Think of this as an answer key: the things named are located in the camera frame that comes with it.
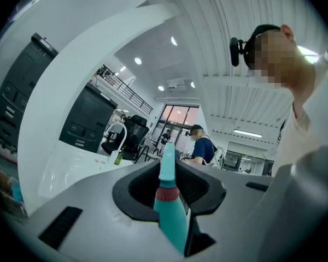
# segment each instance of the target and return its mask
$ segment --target black cap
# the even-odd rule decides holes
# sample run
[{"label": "black cap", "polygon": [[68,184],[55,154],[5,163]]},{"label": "black cap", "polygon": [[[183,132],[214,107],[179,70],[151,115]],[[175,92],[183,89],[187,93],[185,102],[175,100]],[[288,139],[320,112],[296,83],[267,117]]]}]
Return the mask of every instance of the black cap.
[{"label": "black cap", "polygon": [[194,125],[192,125],[191,128],[190,128],[190,136],[192,136],[192,135],[191,135],[191,134],[192,134],[192,130],[198,130],[198,129],[202,129],[202,130],[203,130],[203,127],[201,127],[201,126],[198,125],[198,124],[194,124]]},{"label": "black cap", "polygon": [[244,49],[243,49],[243,57],[246,65],[250,68],[253,69],[254,66],[251,64],[254,63],[254,41],[256,36],[265,33],[268,30],[280,30],[280,27],[271,25],[271,24],[263,24],[259,25],[256,27],[254,32],[251,34],[250,39],[247,41]]}]

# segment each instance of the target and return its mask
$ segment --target white t-shirt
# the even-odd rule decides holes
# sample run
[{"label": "white t-shirt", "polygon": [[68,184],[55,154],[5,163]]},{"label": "white t-shirt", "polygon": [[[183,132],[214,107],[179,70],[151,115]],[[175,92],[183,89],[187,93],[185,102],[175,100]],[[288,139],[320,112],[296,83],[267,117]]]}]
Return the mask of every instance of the white t-shirt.
[{"label": "white t-shirt", "polygon": [[[315,89],[324,80],[328,71],[327,56],[321,56],[314,64],[315,66]],[[278,145],[276,159],[272,166],[272,176],[276,175],[279,167],[293,164],[306,153],[317,150],[321,145],[319,137],[313,132],[309,117],[304,112],[295,118],[291,106],[282,137]]]}]

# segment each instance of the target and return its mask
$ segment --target green bottle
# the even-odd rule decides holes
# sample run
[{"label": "green bottle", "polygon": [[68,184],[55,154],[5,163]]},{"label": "green bottle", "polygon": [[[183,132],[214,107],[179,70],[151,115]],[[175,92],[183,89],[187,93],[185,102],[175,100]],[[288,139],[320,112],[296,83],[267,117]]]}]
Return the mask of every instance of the green bottle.
[{"label": "green bottle", "polygon": [[116,160],[114,161],[114,165],[119,165],[120,164],[123,155],[124,155],[123,151],[120,151],[118,153],[118,156],[116,157]]}]

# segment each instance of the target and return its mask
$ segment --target white desk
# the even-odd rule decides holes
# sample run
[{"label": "white desk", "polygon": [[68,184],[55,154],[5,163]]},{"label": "white desk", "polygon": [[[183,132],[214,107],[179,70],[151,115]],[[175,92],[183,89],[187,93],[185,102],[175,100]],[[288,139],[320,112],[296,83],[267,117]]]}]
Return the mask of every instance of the white desk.
[{"label": "white desk", "polygon": [[108,161],[109,156],[58,141],[39,180],[37,192],[41,197],[51,199],[83,178],[133,164],[130,160],[122,160],[119,165]]}]

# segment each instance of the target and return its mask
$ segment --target metal railing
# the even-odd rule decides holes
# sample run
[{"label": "metal railing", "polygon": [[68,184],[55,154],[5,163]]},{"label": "metal railing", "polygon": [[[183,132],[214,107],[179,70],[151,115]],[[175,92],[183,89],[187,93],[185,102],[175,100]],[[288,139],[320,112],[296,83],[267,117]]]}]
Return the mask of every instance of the metal railing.
[{"label": "metal railing", "polygon": [[107,83],[118,90],[118,92],[122,93],[127,99],[129,99],[134,105],[138,106],[146,114],[149,115],[152,112],[153,108],[148,105],[139,95],[137,95],[135,91],[129,88],[126,83],[115,76],[114,73],[106,66],[102,66],[102,68],[98,71],[98,75],[104,78]]}]

